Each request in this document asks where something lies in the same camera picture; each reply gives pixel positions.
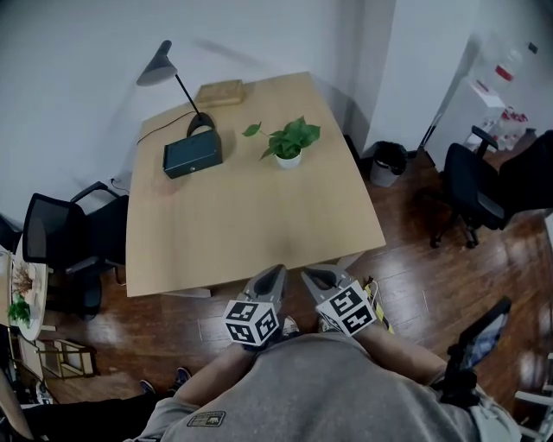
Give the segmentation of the wooden frame rack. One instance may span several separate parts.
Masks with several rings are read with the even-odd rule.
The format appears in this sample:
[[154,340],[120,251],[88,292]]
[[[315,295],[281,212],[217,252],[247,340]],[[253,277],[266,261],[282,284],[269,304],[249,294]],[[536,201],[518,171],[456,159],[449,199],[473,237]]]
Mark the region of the wooden frame rack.
[[19,361],[40,380],[74,379],[97,375],[96,351],[89,346],[64,339],[28,341],[17,339]]

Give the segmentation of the person's grey shirt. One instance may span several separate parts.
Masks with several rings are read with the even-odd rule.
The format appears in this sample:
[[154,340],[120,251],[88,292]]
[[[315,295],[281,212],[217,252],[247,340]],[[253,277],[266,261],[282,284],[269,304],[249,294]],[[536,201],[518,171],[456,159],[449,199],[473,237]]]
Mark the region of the person's grey shirt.
[[512,417],[483,391],[462,408],[382,368],[354,338],[332,331],[259,352],[232,388],[204,407],[155,406],[125,442],[520,442]]

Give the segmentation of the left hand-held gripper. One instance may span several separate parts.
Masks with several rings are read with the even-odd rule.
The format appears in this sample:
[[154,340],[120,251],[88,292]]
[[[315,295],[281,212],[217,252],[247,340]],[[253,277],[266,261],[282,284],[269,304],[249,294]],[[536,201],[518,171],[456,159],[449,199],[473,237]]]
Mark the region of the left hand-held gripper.
[[277,331],[287,278],[283,264],[267,268],[247,282],[245,294],[228,303],[223,323],[233,343],[263,346]]

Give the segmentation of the white cabinet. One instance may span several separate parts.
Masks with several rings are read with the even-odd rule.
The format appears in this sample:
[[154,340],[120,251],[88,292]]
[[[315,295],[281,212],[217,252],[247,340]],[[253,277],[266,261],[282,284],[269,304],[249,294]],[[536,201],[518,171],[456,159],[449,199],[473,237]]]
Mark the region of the white cabinet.
[[481,139],[472,132],[472,127],[483,130],[485,119],[499,117],[507,106],[499,95],[484,90],[475,80],[462,79],[424,146],[435,169],[439,172],[444,169],[448,148],[453,143],[475,151]]

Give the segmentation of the white round table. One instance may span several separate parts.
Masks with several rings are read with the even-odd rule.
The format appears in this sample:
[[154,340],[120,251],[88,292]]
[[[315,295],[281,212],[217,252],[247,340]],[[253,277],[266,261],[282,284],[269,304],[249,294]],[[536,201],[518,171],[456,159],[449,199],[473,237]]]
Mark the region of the white round table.
[[[10,302],[12,302],[15,292],[12,291],[12,269],[16,262],[25,262],[22,256],[22,238],[19,240],[19,244],[16,249],[16,253],[11,255],[10,264],[10,282],[9,282],[9,295]],[[31,320],[30,326],[26,327],[22,323],[16,323],[10,325],[17,326],[21,334],[28,340],[34,341],[38,338],[44,322],[44,316],[46,311],[46,300],[48,294],[48,266],[43,263],[32,263],[35,267],[35,279],[33,284],[33,290],[26,295],[24,299],[30,304],[31,307]]]

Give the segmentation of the black tablet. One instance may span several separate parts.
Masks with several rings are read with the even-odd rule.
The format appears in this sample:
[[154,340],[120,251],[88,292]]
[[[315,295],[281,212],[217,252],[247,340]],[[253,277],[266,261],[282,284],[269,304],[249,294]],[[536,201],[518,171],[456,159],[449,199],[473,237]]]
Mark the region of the black tablet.
[[509,297],[501,298],[487,313],[461,333],[460,369],[473,369],[497,346],[511,310]]

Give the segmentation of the dried brown plant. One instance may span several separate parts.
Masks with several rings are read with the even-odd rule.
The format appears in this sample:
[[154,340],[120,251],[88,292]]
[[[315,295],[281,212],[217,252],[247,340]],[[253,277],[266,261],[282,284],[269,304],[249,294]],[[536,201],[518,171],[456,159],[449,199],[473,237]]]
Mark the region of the dried brown plant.
[[35,267],[32,263],[16,262],[12,269],[12,291],[21,296],[33,290]]

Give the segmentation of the black headrest chair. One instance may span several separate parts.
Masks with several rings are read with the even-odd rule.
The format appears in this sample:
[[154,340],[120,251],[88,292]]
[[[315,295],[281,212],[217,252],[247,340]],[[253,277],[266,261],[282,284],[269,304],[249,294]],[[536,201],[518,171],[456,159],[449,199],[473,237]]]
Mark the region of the black headrest chair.
[[21,236],[22,229],[0,213],[0,246],[15,254]]

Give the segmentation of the clear jug with red label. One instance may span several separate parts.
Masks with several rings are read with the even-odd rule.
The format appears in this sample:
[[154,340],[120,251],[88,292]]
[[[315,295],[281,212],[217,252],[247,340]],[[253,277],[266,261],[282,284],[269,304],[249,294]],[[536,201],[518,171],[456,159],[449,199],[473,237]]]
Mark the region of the clear jug with red label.
[[522,64],[523,57],[516,45],[490,35],[474,62],[473,77],[484,90],[501,95],[512,85]]

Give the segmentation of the black trash bin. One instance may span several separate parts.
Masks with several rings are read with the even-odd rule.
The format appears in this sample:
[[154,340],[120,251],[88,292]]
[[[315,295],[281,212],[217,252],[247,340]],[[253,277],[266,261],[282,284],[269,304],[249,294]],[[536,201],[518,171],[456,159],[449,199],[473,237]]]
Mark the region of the black trash bin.
[[403,145],[394,142],[376,142],[370,182],[375,186],[390,187],[404,173],[407,160],[407,151]]

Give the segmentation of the red and white packets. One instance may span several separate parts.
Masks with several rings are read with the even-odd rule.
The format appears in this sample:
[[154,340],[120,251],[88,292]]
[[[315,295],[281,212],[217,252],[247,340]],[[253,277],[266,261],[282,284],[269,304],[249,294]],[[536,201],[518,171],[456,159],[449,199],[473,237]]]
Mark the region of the red and white packets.
[[528,117],[507,106],[499,117],[487,117],[483,130],[488,132],[500,149],[512,149],[528,129]]

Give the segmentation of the person's right forearm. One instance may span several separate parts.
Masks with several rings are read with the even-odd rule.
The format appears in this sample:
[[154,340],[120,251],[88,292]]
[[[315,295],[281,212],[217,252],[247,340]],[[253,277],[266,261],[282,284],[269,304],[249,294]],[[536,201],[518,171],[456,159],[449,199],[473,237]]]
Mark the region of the person's right forearm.
[[370,324],[353,338],[379,366],[422,385],[430,385],[447,368],[447,363],[433,352],[380,325]]

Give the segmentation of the black tablet mount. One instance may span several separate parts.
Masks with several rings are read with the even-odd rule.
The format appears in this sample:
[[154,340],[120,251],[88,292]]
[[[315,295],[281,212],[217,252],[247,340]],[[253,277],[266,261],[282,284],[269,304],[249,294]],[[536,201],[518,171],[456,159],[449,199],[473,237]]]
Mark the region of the black tablet mount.
[[476,394],[477,375],[466,347],[454,344],[448,348],[448,365],[442,380],[441,402],[462,408],[479,404]]

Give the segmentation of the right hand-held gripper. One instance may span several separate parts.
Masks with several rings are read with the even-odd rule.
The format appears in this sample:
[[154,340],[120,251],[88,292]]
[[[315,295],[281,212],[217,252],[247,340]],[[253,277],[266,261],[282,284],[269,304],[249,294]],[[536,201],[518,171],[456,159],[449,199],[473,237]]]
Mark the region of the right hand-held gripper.
[[333,327],[353,336],[375,321],[375,312],[358,281],[338,265],[311,265],[302,280],[316,311]]

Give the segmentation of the light wooden box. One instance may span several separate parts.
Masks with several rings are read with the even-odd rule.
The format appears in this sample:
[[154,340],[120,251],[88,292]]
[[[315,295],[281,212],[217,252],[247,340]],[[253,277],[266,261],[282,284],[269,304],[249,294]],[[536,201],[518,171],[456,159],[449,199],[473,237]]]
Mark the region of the light wooden box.
[[202,85],[195,96],[195,103],[203,107],[216,107],[240,104],[243,99],[243,81],[233,79]]

